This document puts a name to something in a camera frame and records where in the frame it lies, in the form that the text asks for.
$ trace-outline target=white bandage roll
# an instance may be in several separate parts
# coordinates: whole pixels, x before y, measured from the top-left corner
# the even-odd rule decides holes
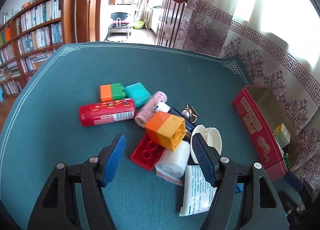
[[[164,179],[180,179],[187,166],[190,156],[190,144],[181,141],[175,151],[165,149],[155,165],[157,176]]]

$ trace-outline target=wooden bookshelf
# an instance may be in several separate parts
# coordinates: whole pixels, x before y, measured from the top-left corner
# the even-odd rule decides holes
[[[17,19],[24,13],[28,12],[29,10],[32,10],[34,7],[41,5],[42,3],[46,3],[50,0],[37,0],[36,2],[32,3],[28,7],[20,10],[15,16],[13,16],[11,19],[9,19],[5,25],[0,26],[0,32],[2,32],[3,29],[8,27],[10,29],[10,40],[6,41],[4,44],[0,45],[0,49],[4,48],[5,46],[12,44],[13,48],[13,59],[9,59],[8,61],[4,62],[0,65],[0,68],[4,68],[7,64],[10,64],[14,61],[17,62],[18,69],[20,72],[20,76],[17,77],[7,77],[5,80],[0,81],[0,86],[2,91],[4,92],[4,96],[7,98],[10,97],[17,97],[19,94],[13,93],[8,94],[4,84],[10,81],[17,81],[21,88],[23,89],[27,84],[27,77],[32,76],[36,73],[36,70],[31,70],[24,72],[23,66],[21,61],[24,61],[24,58],[42,53],[45,51],[58,49],[62,45],[75,43],[75,27],[74,27],[74,8],[75,8],[75,0],[60,0],[61,1],[61,17],[46,21],[42,24],[36,25],[34,27],[31,27],[30,29],[20,32],[18,34],[17,31]],[[47,46],[37,48],[36,50],[28,51],[26,53],[20,53],[19,46],[18,46],[18,40],[23,39],[22,37],[26,34],[29,34],[30,32],[35,32],[37,29],[41,29],[47,26],[50,26],[55,23],[61,24],[62,29],[62,43],[53,43],[51,35],[50,35],[50,44]]]

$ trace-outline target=red cylindrical bottle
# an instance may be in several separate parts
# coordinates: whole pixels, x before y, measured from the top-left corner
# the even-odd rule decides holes
[[[82,126],[94,126],[133,119],[137,111],[132,99],[94,103],[79,108]]]

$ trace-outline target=teal tablecloth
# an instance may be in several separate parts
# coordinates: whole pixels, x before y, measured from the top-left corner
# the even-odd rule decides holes
[[[1,200],[26,229],[36,199],[54,166],[79,164],[109,145],[116,133],[127,148],[112,183],[103,190],[118,230],[195,230],[206,213],[180,218],[183,187],[156,177],[129,160],[145,131],[134,120],[82,127],[81,105],[99,102],[99,86],[141,82],[151,94],[163,91],[168,105],[191,104],[197,124],[216,127],[222,155],[252,164],[257,155],[231,101],[250,79],[238,57],[214,58],[159,46],[85,43],[60,48],[16,100],[0,135]],[[89,229],[81,186],[79,214]],[[237,220],[240,196],[230,228]]]

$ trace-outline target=barcode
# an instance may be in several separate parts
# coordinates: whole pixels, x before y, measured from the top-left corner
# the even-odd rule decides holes
[[[134,116],[134,111],[131,112],[121,112],[121,113],[116,113],[113,115],[113,120],[114,121],[120,121],[120,120],[127,120],[131,119]]]

